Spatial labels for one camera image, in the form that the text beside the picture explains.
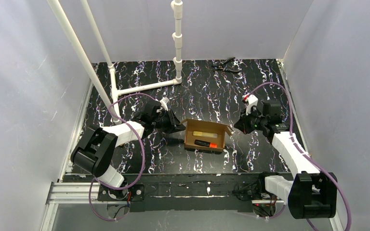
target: marble pattern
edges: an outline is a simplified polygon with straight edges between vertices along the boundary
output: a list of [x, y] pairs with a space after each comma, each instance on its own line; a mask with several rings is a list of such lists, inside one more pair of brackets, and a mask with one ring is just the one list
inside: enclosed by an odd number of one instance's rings
[[[235, 60], [228, 64], [232, 69], [240, 68], [239, 74], [215, 72], [211, 65], [217, 60], [185, 61], [183, 82], [177, 86], [143, 91], [157, 99], [166, 96], [169, 107], [179, 120], [195, 118], [220, 122], [233, 126], [245, 108], [242, 95], [263, 82], [283, 84], [276, 60]], [[119, 62], [115, 63], [119, 89], [141, 86], [157, 81], [170, 80], [175, 75], [175, 66], [170, 61]], [[111, 96], [110, 79], [105, 63], [98, 65], [97, 74]], [[284, 121], [288, 120], [288, 102], [283, 91], [273, 85], [265, 86], [255, 94], [259, 99], [281, 101]], [[129, 120], [133, 112], [141, 110], [148, 99], [132, 97], [120, 104], [123, 118]], [[89, 124], [110, 126], [111, 115], [93, 88], [87, 108], [82, 133]], [[184, 132], [162, 134], [154, 131], [144, 139], [146, 165], [144, 173], [227, 173], [227, 172], [283, 172], [288, 168], [279, 153], [270, 145], [261, 132], [244, 135], [234, 130], [225, 141], [221, 154], [207, 151], [185, 150]], [[122, 173], [138, 173], [141, 167], [139, 142], [126, 143], [116, 148], [112, 165]], [[72, 173], [85, 173], [77, 166]]]

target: yellow object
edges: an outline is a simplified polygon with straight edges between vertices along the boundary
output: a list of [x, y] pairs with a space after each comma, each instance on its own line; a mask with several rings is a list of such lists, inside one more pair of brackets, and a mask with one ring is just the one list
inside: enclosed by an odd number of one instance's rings
[[202, 132], [202, 131], [194, 131], [193, 135], [199, 136], [199, 137], [218, 138], [218, 134], [216, 133]]

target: brown box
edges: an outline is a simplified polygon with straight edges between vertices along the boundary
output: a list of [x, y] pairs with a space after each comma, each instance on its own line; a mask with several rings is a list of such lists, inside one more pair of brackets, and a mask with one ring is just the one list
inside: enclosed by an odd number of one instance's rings
[[[215, 122], [208, 122], [196, 119], [185, 119], [181, 124], [186, 122], [185, 129], [185, 148], [209, 150], [215, 152], [223, 152], [225, 148], [225, 134], [232, 135], [232, 129], [225, 124]], [[218, 134], [218, 138], [198, 137], [194, 136], [194, 131], [210, 132]], [[203, 147], [195, 144], [195, 140], [202, 140], [207, 142], [216, 143], [217, 148]]]

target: white backdrop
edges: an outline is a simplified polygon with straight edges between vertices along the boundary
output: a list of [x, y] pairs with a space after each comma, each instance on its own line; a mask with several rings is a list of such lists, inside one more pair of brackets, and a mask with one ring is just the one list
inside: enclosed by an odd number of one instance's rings
[[370, 230], [370, 1], [315, 0], [284, 61], [310, 153], [344, 188], [351, 230]]
[[[313, 0], [183, 0], [184, 60], [283, 58]], [[112, 61], [172, 60], [171, 0], [89, 0]], [[79, 0], [61, 0], [92, 62], [105, 62]]]
[[0, 1], [0, 231], [39, 230], [88, 83], [46, 1]]

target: pliers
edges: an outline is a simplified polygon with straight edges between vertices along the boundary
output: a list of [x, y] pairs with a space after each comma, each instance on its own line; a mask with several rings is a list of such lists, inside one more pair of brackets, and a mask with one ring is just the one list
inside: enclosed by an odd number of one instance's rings
[[228, 59], [226, 59], [225, 61], [220, 61], [218, 64], [215, 64], [215, 65], [212, 65], [213, 67], [213, 71], [223, 71], [223, 72], [231, 72], [231, 73], [239, 73], [241, 70], [231, 70], [231, 69], [228, 69], [226, 68], [226, 64], [228, 64], [230, 61], [233, 61], [235, 58], [234, 57], [230, 57]]

